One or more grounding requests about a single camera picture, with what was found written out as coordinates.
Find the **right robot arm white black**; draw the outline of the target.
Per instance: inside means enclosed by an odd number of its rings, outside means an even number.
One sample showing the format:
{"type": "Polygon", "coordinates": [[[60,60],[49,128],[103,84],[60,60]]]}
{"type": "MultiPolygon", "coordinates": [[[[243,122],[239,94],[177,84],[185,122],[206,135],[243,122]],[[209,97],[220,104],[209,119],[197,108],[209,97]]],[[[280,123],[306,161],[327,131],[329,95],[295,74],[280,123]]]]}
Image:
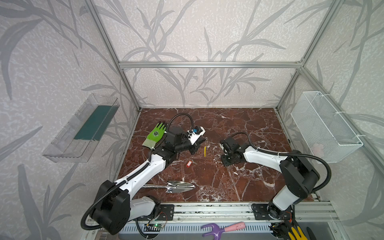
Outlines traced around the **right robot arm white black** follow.
{"type": "Polygon", "coordinates": [[[256,220],[292,220],[294,206],[312,193],[324,188],[331,180],[332,170],[323,159],[294,150],[274,152],[256,147],[249,140],[239,144],[234,136],[220,142],[221,160],[228,167],[239,163],[266,166],[280,172],[285,186],[267,204],[252,204],[256,220]]]}

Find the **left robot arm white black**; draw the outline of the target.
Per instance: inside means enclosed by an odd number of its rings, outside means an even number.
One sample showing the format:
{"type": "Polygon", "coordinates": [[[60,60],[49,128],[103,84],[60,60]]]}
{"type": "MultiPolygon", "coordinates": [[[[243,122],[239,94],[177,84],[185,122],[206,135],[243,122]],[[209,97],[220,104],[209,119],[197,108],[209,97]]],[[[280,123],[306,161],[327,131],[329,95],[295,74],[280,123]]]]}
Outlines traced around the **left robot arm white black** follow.
{"type": "Polygon", "coordinates": [[[156,217],[160,213],[161,202],[156,198],[134,197],[149,180],[171,165],[180,153],[188,151],[194,155],[206,140],[206,130],[195,125],[189,114],[186,117],[191,121],[187,131],[167,124],[165,133],[151,148],[144,163],[115,182],[106,180],[101,184],[94,203],[81,219],[83,230],[105,229],[115,235],[132,220],[142,216],[156,217]]]}

